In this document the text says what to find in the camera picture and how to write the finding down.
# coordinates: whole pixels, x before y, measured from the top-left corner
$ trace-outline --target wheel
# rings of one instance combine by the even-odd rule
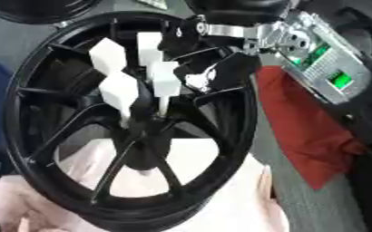
[[[0,17],[21,24],[52,24],[84,14],[101,0],[0,0]]]
[[[16,169],[37,191],[109,231],[162,231],[197,213],[239,169],[257,124],[255,92],[249,76],[238,88],[208,94],[185,92],[172,98],[166,118],[156,115],[156,101],[150,99],[147,110],[152,110],[146,114],[147,119],[140,119],[148,128],[143,138],[131,135],[132,125],[128,130],[119,126],[120,113],[104,103],[98,92],[104,76],[92,66],[87,53],[91,47],[104,37],[124,46],[128,61],[125,71],[148,91],[145,70],[138,64],[136,34],[171,30],[180,22],[179,18],[154,13],[98,15],[58,31],[26,59],[8,89],[5,136]],[[201,43],[197,47],[209,45]],[[227,52],[211,50],[192,59],[201,59],[209,67]],[[180,64],[189,61],[187,57],[179,60]],[[73,112],[67,119],[66,111]],[[214,114],[216,121],[208,113]],[[214,161],[187,183],[178,179],[166,160],[171,138],[181,130],[182,123],[203,131],[201,136],[213,139],[219,150]],[[70,179],[54,160],[54,153],[66,139],[92,124],[109,132],[117,151],[95,189]],[[152,160],[169,190],[142,198],[112,196],[114,177],[125,165],[137,169],[129,162],[139,153],[138,160]]]

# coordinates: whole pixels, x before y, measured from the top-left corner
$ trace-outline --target black wheel rim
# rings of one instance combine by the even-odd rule
[[[73,58],[76,61],[89,64],[91,62],[86,53],[89,44],[94,44],[103,37],[110,37],[124,44],[126,48],[133,48],[131,43],[120,41],[121,34],[126,31],[161,30],[162,25],[167,25],[168,22],[171,25],[176,25],[180,19],[164,14],[126,12],[99,15],[72,24],[48,38],[27,58],[15,74],[8,89],[5,103],[5,135],[10,157],[19,173],[35,189],[56,204],[104,229],[160,231],[181,223],[194,215],[232,177],[245,160],[250,149],[257,123],[257,109],[255,92],[250,78],[247,77],[238,88],[212,92],[208,95],[191,93],[174,100],[172,108],[176,112],[181,111],[188,117],[197,118],[199,122],[193,121],[192,123],[199,124],[196,126],[214,138],[222,148],[218,158],[210,167],[185,186],[179,186],[178,181],[171,176],[170,170],[162,171],[161,169],[172,187],[169,193],[148,198],[103,196],[102,199],[96,198],[97,200],[94,200],[91,190],[67,178],[51,161],[48,160],[46,163],[46,157],[42,161],[37,159],[42,155],[32,159],[32,154],[34,156],[38,153],[46,154],[42,151],[47,150],[53,152],[56,145],[60,143],[59,139],[63,139],[66,134],[70,133],[66,130],[53,132],[52,136],[59,134],[59,138],[56,136],[57,140],[52,142],[48,140],[48,146],[45,146],[45,149],[44,146],[41,148],[41,145],[46,143],[45,141],[34,141],[36,137],[40,137],[38,134],[35,134],[34,138],[32,135],[26,135],[26,131],[23,129],[29,128],[30,123],[37,116],[27,113],[27,109],[31,112],[32,103],[30,101],[32,99],[40,102],[41,100],[38,99],[46,99],[44,102],[51,99],[58,104],[72,107],[78,102],[72,101],[72,99],[78,98],[81,103],[86,102],[88,105],[78,110],[74,117],[77,119],[84,115],[92,115],[90,120],[83,119],[82,124],[95,123],[109,128],[110,118],[104,116],[119,114],[118,111],[106,104],[94,101],[89,93],[91,91],[89,85],[97,86],[97,83],[103,79],[99,73],[94,73],[93,78],[86,84],[79,83],[68,88],[66,86],[69,85],[66,84],[63,84],[63,87],[55,87],[49,82],[42,82],[42,80],[49,79],[49,75],[46,77],[46,72],[51,65],[54,65],[54,61],[62,61],[64,64],[66,59]],[[132,52],[127,49],[127,59],[129,60],[127,70],[130,71],[137,66],[133,63],[136,59],[132,59],[131,54]],[[218,126],[215,126],[195,108],[196,105],[205,105],[218,99],[230,99],[229,104],[235,104],[229,110],[233,111],[235,114],[233,119],[237,120],[222,118],[217,121]],[[179,122],[179,119],[185,120],[185,118],[173,117],[175,121],[169,121],[168,125]],[[46,120],[47,124],[52,124],[53,121],[58,120],[58,117],[46,114]],[[74,126],[76,122],[78,121],[73,121],[73,127],[68,125],[70,130],[77,129]],[[234,137],[230,140],[223,133]],[[224,140],[229,143],[229,146],[224,145]]]
[[[0,0],[0,17],[21,24],[53,24],[80,16],[101,0]]]

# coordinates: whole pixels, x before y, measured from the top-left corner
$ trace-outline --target white foam block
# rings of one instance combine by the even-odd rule
[[[158,50],[162,41],[161,33],[138,33],[138,54],[141,66],[148,66],[155,61],[163,61],[163,52]]]
[[[94,69],[106,76],[127,66],[125,49],[108,38],[103,38],[90,50],[90,57]]]
[[[131,117],[130,107],[138,98],[138,82],[124,72],[112,72],[99,85],[104,102],[119,110],[122,125]]]
[[[173,73],[178,66],[177,62],[153,62],[148,66],[148,78],[152,80],[155,97],[181,94],[181,81]]]

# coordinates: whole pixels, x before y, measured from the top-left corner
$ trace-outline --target wheel spoke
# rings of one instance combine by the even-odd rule
[[[57,43],[50,43],[48,45],[48,48],[49,50],[55,53],[58,59],[62,61],[66,61],[69,59],[77,59],[84,63],[92,64],[90,55],[84,50]]]
[[[122,33],[117,36],[117,42],[125,48],[127,67],[132,70],[140,68],[138,54],[138,39],[136,32]]]
[[[139,137],[130,136],[123,144],[120,143],[119,138],[122,130],[114,129],[112,131],[113,143],[116,150],[116,156],[111,162],[110,166],[107,168],[103,174],[101,180],[97,184],[91,198],[91,204],[97,204],[100,198],[104,198],[110,195],[110,188],[117,174],[120,172],[122,167],[126,164],[128,151],[135,145]]]
[[[161,171],[169,185],[169,190],[173,196],[178,197],[182,195],[182,184],[179,181],[178,176],[175,174],[168,161],[165,158],[157,154],[156,148],[152,146],[153,159],[155,160],[156,167]]]
[[[239,86],[235,88],[230,88],[226,90],[221,90],[217,92],[210,92],[208,94],[198,96],[194,99],[194,105],[196,107],[201,107],[203,105],[206,105],[211,102],[215,102],[217,100],[220,100],[222,97],[224,97],[227,94],[234,93],[234,92],[242,92],[246,89],[244,86]]]
[[[52,163],[52,157],[56,147],[81,128],[91,123],[95,123],[95,121],[92,121],[92,116],[94,116],[94,114],[105,106],[105,104],[96,104],[85,109],[78,110],[56,130],[56,133],[49,140],[36,149],[28,160],[31,162],[41,162],[44,164]]]
[[[78,99],[80,98],[80,96],[74,95],[74,94],[39,89],[39,88],[19,87],[18,92],[20,93],[22,97],[26,97],[27,95],[30,95],[30,94],[36,95],[36,96],[44,96],[45,98],[51,99],[54,102],[59,102],[69,107],[75,107],[77,105]]]

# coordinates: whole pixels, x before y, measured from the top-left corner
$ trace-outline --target screw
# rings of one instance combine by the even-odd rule
[[[206,34],[206,25],[204,23],[198,23],[196,25],[197,32],[201,35]]]

